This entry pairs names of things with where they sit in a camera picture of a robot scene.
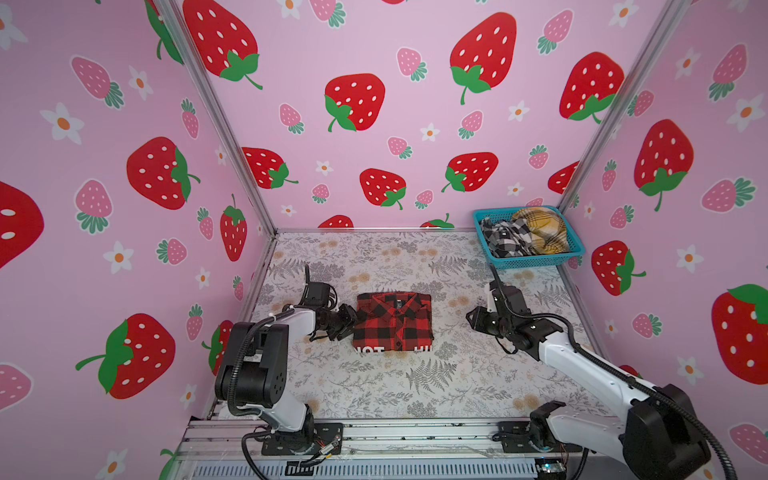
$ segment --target strawberry wallpaper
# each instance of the strawberry wallpaper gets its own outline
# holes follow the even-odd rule
[[[0,478],[164,480],[267,235],[152,1],[2,1]]]
[[[275,224],[312,229],[557,204],[664,4],[176,1]]]
[[[750,479],[768,477],[767,16],[691,5],[567,212],[609,359],[684,389]]]

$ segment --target strawberry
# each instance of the strawberry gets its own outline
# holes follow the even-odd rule
[[[378,207],[400,206],[400,200],[406,195],[406,181],[397,174],[369,168],[360,174],[360,187],[366,199]]]
[[[187,319],[187,338],[193,342],[203,328],[203,307],[196,303],[190,308]]]
[[[221,361],[224,358],[224,353],[227,351],[227,344],[230,342],[232,326],[231,321],[224,320],[216,328],[213,336],[210,338],[210,346],[206,345],[205,341],[203,341],[203,348],[210,350],[208,353],[208,366],[214,375],[218,374],[219,367],[221,367]]]
[[[322,222],[317,228],[354,228],[352,221],[349,217],[344,215],[336,215]]]
[[[422,61],[422,54],[412,48],[400,48],[397,51],[397,66],[400,73],[410,77],[411,81],[421,81],[427,75],[427,64]]]
[[[624,205],[624,208],[617,208],[613,215],[611,215],[610,224],[613,228],[621,230],[627,226],[627,223],[632,223],[634,218],[634,208],[631,205]]]
[[[128,157],[128,181],[138,193],[168,210],[178,210],[189,200],[190,178],[187,159],[174,142],[157,137],[140,146]]]
[[[225,208],[221,214],[219,230],[221,230],[221,240],[224,242],[224,251],[233,262],[243,254],[245,239],[248,236],[247,227],[243,211],[237,208],[235,195],[232,194],[232,205]]]
[[[280,105],[280,121],[288,127],[288,131],[294,135],[301,135],[304,132],[304,124],[301,123],[299,112],[288,104]]]
[[[498,157],[491,152],[463,154],[453,157],[445,169],[445,179],[449,182],[441,193],[449,186],[457,192],[472,192],[483,185],[493,175],[498,167]]]
[[[462,140],[469,140],[475,136],[475,132],[480,130],[480,127],[482,127],[482,112],[480,110],[473,111],[462,120],[462,127],[459,128],[458,135]]]
[[[549,177],[549,181],[547,182],[549,190],[552,190],[556,194],[562,195],[565,192],[565,188],[571,182],[571,178],[574,176],[576,167],[578,167],[578,162],[574,162],[568,165],[566,168],[563,168],[552,174],[552,176]]]
[[[187,132],[192,138],[197,138],[197,132],[200,130],[200,122],[197,121],[195,113],[192,102],[189,98],[185,98],[181,102],[181,121],[184,122]]]
[[[528,154],[531,155],[531,157],[528,159],[528,163],[536,170],[544,168],[547,160],[549,160],[549,154],[547,153],[547,148],[544,145],[536,145]]]
[[[571,70],[560,98],[560,115],[568,120],[584,120],[611,106],[624,81],[624,71],[605,53],[593,51]]]
[[[605,164],[605,172],[603,172],[603,191],[609,191],[613,187],[616,181],[616,161],[611,158],[607,164]]]
[[[410,158],[413,150],[408,146],[408,142],[402,138],[390,137],[386,142],[389,147],[389,153],[400,158]]]
[[[747,284],[712,304],[712,328],[725,366],[749,383],[768,383],[768,290]]]
[[[346,130],[363,131],[376,122],[384,102],[384,84],[371,73],[336,77],[326,85],[326,111],[333,124]]]
[[[733,83],[741,78],[745,70],[746,45],[739,43],[730,49],[712,73],[714,83],[710,85],[710,100],[725,98],[736,87]]]
[[[592,271],[603,288],[613,296],[629,290],[633,276],[645,276],[634,271],[634,257],[624,242],[614,240],[600,245],[592,252]]]
[[[486,18],[458,41],[451,51],[453,81],[474,94],[491,90],[507,77],[515,52],[515,17],[499,12]]]
[[[571,31],[571,23],[574,21],[573,10],[565,9],[558,13],[544,26],[544,36],[538,39],[538,53],[549,55],[558,47],[558,43],[565,40]]]
[[[265,148],[243,147],[243,153],[259,187],[270,189],[282,187],[285,182],[299,183],[288,180],[288,165],[275,152]]]
[[[163,263],[178,265],[187,258],[187,248],[179,240],[171,238],[157,244],[157,259]]]
[[[13,363],[0,362],[0,412],[27,398],[34,385],[27,372]]]
[[[754,198],[757,187],[746,178],[736,181],[726,178],[714,184],[703,197],[701,206],[719,214],[730,212],[733,207],[743,207]]]
[[[203,234],[205,240],[212,240],[214,238],[214,219],[208,215],[208,210],[200,207],[197,211],[197,221],[200,222],[200,233]]]
[[[419,210],[424,210],[429,206],[429,204],[432,202],[432,199],[434,198],[435,195],[431,190],[424,190],[420,194],[416,195],[416,202],[414,202],[414,205],[416,205],[416,208]]]
[[[44,226],[35,201],[0,181],[0,268],[31,247]]]
[[[635,95],[627,108],[627,115],[630,117],[640,117],[654,103],[654,94],[648,90],[643,90]]]
[[[650,339],[655,336],[661,335],[661,325],[659,317],[654,316],[652,313],[640,315],[634,317],[632,320],[632,328],[635,332],[640,333],[641,336]]]
[[[146,313],[128,317],[107,338],[106,353],[79,362],[104,359],[98,380],[104,392],[116,399],[128,399],[146,389],[170,368],[176,355],[176,342],[161,324]]]
[[[768,432],[751,423],[736,425],[728,433],[733,443],[763,465],[768,465]]]
[[[259,46],[253,33],[214,0],[184,0],[184,21],[205,68],[217,77],[263,87],[248,76],[259,67]]]
[[[107,70],[93,60],[80,55],[70,58],[72,71],[91,96],[97,100],[103,100],[109,108],[120,110],[125,104],[123,92],[117,82],[110,82]]]
[[[649,197],[661,196],[680,185],[694,163],[694,147],[672,120],[656,122],[643,140],[634,165],[634,184]]]

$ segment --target red plaid shirt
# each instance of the red plaid shirt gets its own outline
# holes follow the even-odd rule
[[[432,297],[424,293],[363,293],[358,312],[366,314],[355,326],[352,346],[359,352],[406,352],[432,349]]]

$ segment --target red strawberry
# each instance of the red strawberry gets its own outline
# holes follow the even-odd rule
[[[574,176],[576,167],[578,167],[578,162],[574,162],[568,165],[566,168],[563,168],[552,174],[552,176],[549,177],[549,182],[547,182],[549,190],[562,195],[565,192],[565,188],[571,182],[571,178]]]
[[[243,211],[237,208],[235,196],[232,194],[232,204],[221,214],[219,230],[221,230],[221,240],[224,242],[224,251],[233,262],[243,254],[245,239],[248,236],[247,227]]]
[[[578,61],[568,77],[560,98],[560,115],[569,120],[584,120],[611,106],[624,81],[624,71],[605,53],[593,51]]]
[[[712,328],[725,366],[749,383],[768,383],[768,290],[747,284],[712,305]]]
[[[730,49],[712,73],[714,83],[710,85],[710,100],[725,98],[736,87],[733,83],[741,78],[745,70],[746,45],[739,43]]]
[[[485,185],[496,171],[496,167],[498,167],[498,157],[491,152],[453,157],[445,170],[445,179],[449,183],[440,191],[444,193],[449,186],[457,192],[475,191]]]
[[[491,90],[507,77],[515,52],[518,25],[515,17],[499,12],[464,35],[451,51],[453,81],[474,94]]]
[[[214,0],[184,0],[184,21],[205,68],[217,77],[240,81],[259,67],[259,47],[253,33]]]
[[[363,131],[376,122],[384,102],[384,84],[372,73],[336,77],[326,85],[326,110],[333,124],[346,130]]]
[[[726,178],[714,184],[703,197],[701,206],[719,214],[730,212],[733,207],[743,207],[754,198],[757,187],[751,180],[738,178],[735,182]]]
[[[128,157],[128,181],[138,193],[168,210],[178,210],[189,200],[190,178],[187,159],[174,142],[157,137],[140,146]]]
[[[79,362],[74,369],[104,359],[98,380],[116,399],[128,399],[160,378],[174,361],[176,342],[161,324],[146,313],[136,313],[112,331],[106,353]]]
[[[336,215],[322,222],[317,228],[354,228],[352,221],[349,217],[344,215]]]
[[[203,341],[203,348],[210,350],[208,353],[208,366],[214,375],[218,374],[219,367],[221,367],[221,361],[224,358],[224,353],[227,351],[227,344],[230,342],[232,326],[231,321],[224,320],[216,328],[213,336],[210,338],[210,346],[206,345],[205,341]]]
[[[613,296],[629,290],[633,276],[645,276],[634,272],[634,257],[624,242],[614,240],[600,245],[592,252],[592,271],[603,288]]]
[[[0,362],[0,412],[27,398],[34,384],[32,377],[21,368]]]
[[[634,165],[634,184],[649,197],[661,196],[680,185],[694,163],[694,147],[672,120],[656,122],[643,140]]]
[[[93,98],[103,100],[109,108],[120,110],[125,104],[123,92],[117,82],[109,81],[109,74],[104,67],[80,55],[73,55],[70,63],[72,71]]]
[[[44,226],[35,201],[0,181],[0,268],[31,247]]]
[[[243,147],[243,153],[259,187],[270,189],[282,187],[285,182],[299,183],[288,180],[288,165],[275,152],[265,148]]]
[[[360,174],[360,187],[366,199],[378,207],[400,206],[400,200],[406,195],[406,181],[397,174],[369,168]]]

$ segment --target blue basket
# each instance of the blue basket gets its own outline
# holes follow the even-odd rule
[[[491,222],[493,223],[500,222],[502,220],[509,221],[512,219],[512,215],[516,211],[522,210],[528,207],[495,208],[490,210],[475,211],[473,217],[475,218],[475,230],[477,230],[478,237],[480,237],[480,244],[482,245],[482,249],[485,252],[485,255],[488,257],[488,260],[490,260],[490,262],[497,269],[529,268],[532,266],[561,265],[567,262],[569,258],[578,257],[579,255],[584,255],[584,244],[581,243],[581,240],[579,240],[578,236],[576,235],[576,232],[574,232],[574,229],[571,228],[571,224],[568,222],[568,220],[565,219],[565,217],[563,217],[563,214],[560,213],[560,210],[558,210],[555,207],[551,207],[549,205],[544,205],[544,207],[547,207],[557,212],[558,215],[560,215],[560,217],[565,222],[565,228],[568,231],[568,246],[571,248],[570,252],[556,253],[555,255],[535,255],[535,256],[528,256],[528,257],[496,258],[491,254],[491,250],[488,248],[488,242],[485,240],[485,237],[482,234],[482,230],[480,230],[480,220],[484,218],[490,218]]]

